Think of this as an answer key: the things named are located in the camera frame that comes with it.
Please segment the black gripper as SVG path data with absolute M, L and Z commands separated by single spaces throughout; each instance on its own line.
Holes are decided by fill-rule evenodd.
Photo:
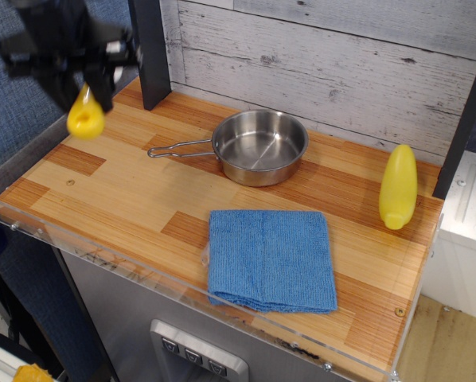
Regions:
M 9 76 L 36 76 L 45 93 L 68 113 L 80 94 L 76 71 L 83 71 L 103 112 L 111 111 L 115 68 L 138 63 L 132 32 L 94 18 L 84 1 L 10 4 L 24 29 L 0 39 Z

